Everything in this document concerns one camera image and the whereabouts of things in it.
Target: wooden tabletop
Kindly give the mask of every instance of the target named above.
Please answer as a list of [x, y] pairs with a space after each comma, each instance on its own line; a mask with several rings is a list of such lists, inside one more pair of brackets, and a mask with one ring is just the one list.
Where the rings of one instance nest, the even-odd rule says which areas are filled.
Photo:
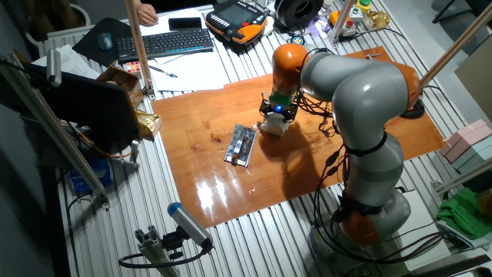
[[[352, 56], [369, 53], [390, 61], [382, 47]], [[321, 117], [299, 109], [284, 137], [258, 133], [247, 169], [224, 162], [234, 126], [255, 128], [262, 122], [261, 93], [270, 92], [271, 85], [271, 75], [264, 75], [152, 102], [163, 119], [160, 132], [181, 204], [204, 227], [313, 192], [326, 158], [340, 148], [339, 135], [326, 138], [317, 130]], [[415, 120], [393, 118], [386, 131], [400, 141], [405, 159], [443, 145], [427, 114]], [[333, 175], [324, 185], [336, 183]]]

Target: orange controller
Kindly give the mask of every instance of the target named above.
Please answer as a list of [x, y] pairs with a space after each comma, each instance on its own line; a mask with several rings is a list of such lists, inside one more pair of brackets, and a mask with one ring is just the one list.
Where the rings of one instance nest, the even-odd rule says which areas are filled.
[[267, 23], [266, 16], [242, 1], [229, 1], [207, 14], [205, 23], [228, 41], [248, 44], [258, 38]]

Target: cardboard box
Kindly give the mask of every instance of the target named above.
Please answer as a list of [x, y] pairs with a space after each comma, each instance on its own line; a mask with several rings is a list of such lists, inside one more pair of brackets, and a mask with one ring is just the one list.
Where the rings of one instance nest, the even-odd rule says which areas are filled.
[[453, 145], [451, 150], [444, 157], [446, 157], [446, 159], [451, 163], [456, 162], [456, 160], [460, 158], [460, 156], [463, 155], [463, 153], [465, 153], [472, 145], [483, 141], [491, 135], [492, 130], [490, 130], [487, 125], [473, 130], [471, 133], [464, 135], [456, 145]]
[[485, 125], [485, 122], [482, 119], [479, 119], [468, 126], [465, 126], [455, 132], [450, 138], [447, 139], [446, 145], [443, 146], [439, 152], [442, 155], [446, 155], [454, 145], [456, 145], [465, 135], [472, 133], [473, 130], [476, 130]]
[[141, 91], [140, 81], [138, 77], [129, 74], [122, 69], [116, 68], [114, 63], [110, 65], [105, 72], [99, 75], [96, 80], [102, 82], [114, 81], [119, 86], [125, 87], [125, 91], [130, 97], [133, 108], [137, 108], [144, 100], [144, 95]]

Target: green cloth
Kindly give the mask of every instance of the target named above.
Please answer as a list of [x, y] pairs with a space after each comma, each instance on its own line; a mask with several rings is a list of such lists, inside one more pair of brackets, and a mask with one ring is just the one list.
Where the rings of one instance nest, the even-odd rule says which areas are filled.
[[444, 202], [437, 219], [444, 220], [451, 228], [472, 240], [492, 232], [492, 221], [482, 215], [477, 194], [468, 188]]

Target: blue object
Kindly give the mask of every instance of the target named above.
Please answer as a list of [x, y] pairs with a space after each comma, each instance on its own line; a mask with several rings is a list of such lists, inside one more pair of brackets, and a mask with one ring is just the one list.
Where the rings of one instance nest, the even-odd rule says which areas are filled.
[[292, 37], [291, 42], [299, 45], [304, 45], [304, 39], [300, 36]]
[[168, 214], [169, 216], [173, 216], [173, 214], [180, 208], [182, 207], [183, 205], [179, 202], [176, 202], [176, 203], [172, 203], [168, 206]]
[[[104, 187], [113, 183], [112, 170], [107, 159], [93, 159], [88, 161], [88, 164], [94, 170], [94, 173], [98, 176], [99, 181], [101, 181]], [[68, 175], [76, 192], [88, 192], [91, 190], [87, 182], [73, 166], [68, 170]]]
[[109, 51], [113, 49], [113, 40], [111, 39], [111, 34], [108, 32], [103, 32], [98, 36], [99, 49], [101, 51]]

